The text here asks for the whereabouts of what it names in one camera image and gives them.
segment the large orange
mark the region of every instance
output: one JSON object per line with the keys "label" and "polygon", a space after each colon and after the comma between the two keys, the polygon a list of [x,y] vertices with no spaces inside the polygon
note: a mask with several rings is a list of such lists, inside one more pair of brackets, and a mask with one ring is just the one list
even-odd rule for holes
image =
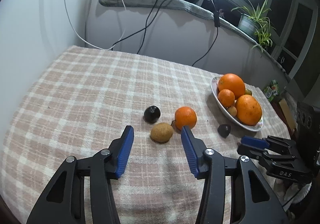
{"label": "large orange", "polygon": [[185,125],[188,125],[190,129],[192,129],[197,123],[197,115],[192,108],[184,106],[176,110],[174,120],[175,125],[179,130]]}
{"label": "large orange", "polygon": [[243,95],[237,99],[238,119],[246,125],[256,125],[262,117],[262,109],[258,101],[250,95]]}
{"label": "large orange", "polygon": [[233,106],[235,103],[235,94],[229,89],[222,89],[218,94],[218,100],[225,108]]}
{"label": "large orange", "polygon": [[235,74],[225,74],[219,79],[218,83],[219,91],[223,89],[229,89],[235,94],[235,98],[238,99],[244,95],[245,85],[240,77]]}

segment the green pot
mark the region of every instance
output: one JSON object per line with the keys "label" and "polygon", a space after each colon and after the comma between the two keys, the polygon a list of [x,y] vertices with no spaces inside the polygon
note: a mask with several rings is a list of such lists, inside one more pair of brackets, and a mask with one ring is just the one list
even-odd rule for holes
{"label": "green pot", "polygon": [[257,36],[254,34],[256,32],[256,29],[259,27],[259,23],[253,21],[252,19],[249,19],[247,15],[242,14],[238,28],[241,29],[244,33],[249,35],[254,40],[257,39]]}

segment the plate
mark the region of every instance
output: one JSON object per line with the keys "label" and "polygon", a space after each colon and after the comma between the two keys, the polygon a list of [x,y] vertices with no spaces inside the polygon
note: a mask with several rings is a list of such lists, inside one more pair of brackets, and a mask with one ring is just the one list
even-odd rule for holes
{"label": "plate", "polygon": [[263,126],[263,117],[261,117],[260,121],[255,125],[255,126],[250,126],[250,125],[245,125],[239,121],[238,118],[234,118],[231,116],[228,111],[223,107],[223,105],[220,103],[218,100],[218,82],[219,82],[220,77],[214,77],[211,79],[211,89],[214,95],[214,98],[216,99],[218,106],[221,110],[221,112],[225,115],[226,118],[228,118],[230,121],[234,122],[235,124],[241,126],[242,128],[252,131],[252,132],[259,132]]}

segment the cardboard box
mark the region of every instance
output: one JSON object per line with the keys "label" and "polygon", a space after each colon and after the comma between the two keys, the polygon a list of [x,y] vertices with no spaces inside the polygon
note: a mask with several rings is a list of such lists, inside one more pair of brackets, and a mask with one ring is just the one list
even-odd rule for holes
{"label": "cardboard box", "polygon": [[292,113],[290,112],[289,106],[287,104],[287,101],[285,99],[281,99],[279,101],[279,105],[281,107],[281,110],[284,114],[285,120],[288,123],[288,126],[290,127],[291,131],[293,132],[296,128],[296,122],[293,119]]}

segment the silver bolt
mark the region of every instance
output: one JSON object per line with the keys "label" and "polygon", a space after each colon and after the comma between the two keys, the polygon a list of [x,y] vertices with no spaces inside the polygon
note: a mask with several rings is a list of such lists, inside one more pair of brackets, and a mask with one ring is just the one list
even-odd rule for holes
{"label": "silver bolt", "polygon": [[249,161],[249,157],[248,157],[248,156],[245,156],[245,155],[242,155],[242,156],[240,157],[240,159],[241,159],[241,161],[243,161],[243,162],[248,162],[248,161]]}
{"label": "silver bolt", "polygon": [[206,153],[207,155],[213,155],[213,154],[214,154],[214,150],[211,149],[211,148],[208,148],[208,149],[205,150],[205,153]]}
{"label": "silver bolt", "polygon": [[66,159],[66,162],[73,162],[75,160],[75,158],[73,156],[69,156]]}
{"label": "silver bolt", "polygon": [[101,154],[102,155],[108,155],[110,153],[110,150],[109,149],[103,149],[102,151],[101,151]]}

